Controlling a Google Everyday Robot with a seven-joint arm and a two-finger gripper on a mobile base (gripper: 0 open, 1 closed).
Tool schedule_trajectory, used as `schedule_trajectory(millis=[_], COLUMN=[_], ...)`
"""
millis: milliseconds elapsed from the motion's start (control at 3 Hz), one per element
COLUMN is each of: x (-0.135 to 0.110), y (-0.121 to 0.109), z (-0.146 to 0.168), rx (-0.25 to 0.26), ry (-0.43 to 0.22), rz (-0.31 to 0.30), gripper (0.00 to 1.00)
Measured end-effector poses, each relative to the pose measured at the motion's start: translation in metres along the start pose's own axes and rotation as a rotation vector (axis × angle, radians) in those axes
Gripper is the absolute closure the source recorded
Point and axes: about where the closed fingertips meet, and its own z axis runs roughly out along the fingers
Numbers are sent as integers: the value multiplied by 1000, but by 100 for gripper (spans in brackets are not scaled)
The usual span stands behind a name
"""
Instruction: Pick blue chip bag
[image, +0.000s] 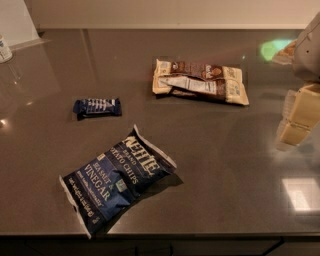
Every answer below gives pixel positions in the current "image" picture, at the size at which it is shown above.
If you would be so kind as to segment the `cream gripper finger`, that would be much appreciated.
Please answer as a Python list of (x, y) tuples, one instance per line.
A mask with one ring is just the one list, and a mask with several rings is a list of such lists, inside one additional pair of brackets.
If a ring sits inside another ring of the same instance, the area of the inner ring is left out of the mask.
[(306, 83), (298, 91), (289, 90), (277, 129), (277, 147), (301, 144), (320, 122), (320, 84)]

